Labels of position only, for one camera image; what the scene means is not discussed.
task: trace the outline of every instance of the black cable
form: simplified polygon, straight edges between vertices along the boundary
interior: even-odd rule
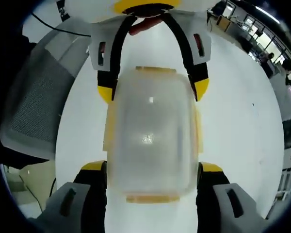
[[[211,21],[211,19],[209,19],[208,23],[209,22],[210,22],[210,26],[211,26],[210,32],[212,32],[212,21]]]
[[[40,19],[38,16],[36,16],[34,13],[31,13],[33,17],[35,17],[40,23],[43,23],[45,26],[52,28],[53,30],[57,30],[60,32],[64,32],[64,33],[69,33],[69,34],[73,34],[73,35],[81,35],[81,36],[87,36],[87,37],[91,37],[90,35],[86,35],[86,34],[80,34],[80,33],[73,33],[70,31],[66,31],[66,30],[62,30],[62,29],[58,29],[58,28],[54,28],[52,26],[50,26],[49,24],[45,23],[42,19]]]
[[[28,188],[28,186],[25,184],[23,178],[22,178],[20,175],[19,175],[19,177],[20,177],[21,181],[24,183],[24,185],[25,185],[25,187],[27,188],[27,190],[28,190],[28,191],[31,193],[31,195],[32,195],[32,196],[37,200],[37,202],[38,202],[38,204],[39,204],[39,207],[40,207],[40,210],[41,210],[41,212],[43,212],[42,207],[41,207],[41,204],[40,204],[38,198],[37,198],[37,197],[33,194],[33,192]]]
[[[54,188],[55,182],[56,182],[56,178],[54,179],[54,181],[53,181],[53,183],[52,183],[52,187],[50,188],[49,197],[52,196],[53,188]]]

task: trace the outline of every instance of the white table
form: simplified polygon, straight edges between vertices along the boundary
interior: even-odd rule
[[[261,216],[266,217],[283,165],[279,107],[263,69],[236,46],[211,36],[210,85],[197,103],[204,143],[199,160],[222,167],[230,182],[238,183],[257,202]],[[153,56],[147,59],[143,54]],[[128,36],[121,61],[121,67],[170,67],[186,73],[178,44],[164,24]],[[84,164],[106,159],[102,151],[106,111],[107,104],[97,93],[97,72],[89,58],[72,86],[59,126],[58,187],[73,181]],[[178,203],[155,206],[127,204],[124,197],[109,191],[107,197],[107,232],[182,232],[183,226],[185,232],[196,232],[196,191]]]

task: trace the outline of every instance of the gray chair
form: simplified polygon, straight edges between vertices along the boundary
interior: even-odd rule
[[[88,24],[74,18],[57,28],[89,34]],[[0,127],[4,147],[55,159],[61,114],[90,41],[52,30],[34,47],[6,98]]]

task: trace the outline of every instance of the translucent plastic box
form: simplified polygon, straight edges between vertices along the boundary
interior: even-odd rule
[[[153,67],[126,71],[109,108],[110,187],[126,195],[180,196],[196,185],[196,111],[187,77]]]

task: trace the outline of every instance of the gray plastic part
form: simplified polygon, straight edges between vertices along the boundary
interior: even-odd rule
[[[81,232],[81,214],[90,185],[80,183],[65,183],[47,201],[45,210],[37,219],[31,219],[48,233],[79,233]],[[70,192],[66,203],[66,213],[61,211],[65,197]]]
[[[172,17],[184,31],[193,55],[194,65],[210,60],[211,37],[206,29],[206,13],[185,11],[170,11]],[[110,55],[115,35],[126,16],[118,16],[103,22],[91,24],[92,43],[89,52],[94,70],[110,71]],[[204,55],[200,56],[194,34],[198,34],[203,47]],[[99,44],[105,42],[103,65],[98,64]]]
[[[92,65],[95,70],[110,71],[110,55],[115,35],[126,16],[118,16],[103,22],[91,24],[92,43],[89,46]],[[103,65],[98,64],[99,45],[105,42]]]
[[[256,202],[236,183],[215,185],[221,212],[221,233],[261,233],[267,225],[258,213]],[[234,216],[228,192],[233,190],[241,204],[243,214]]]

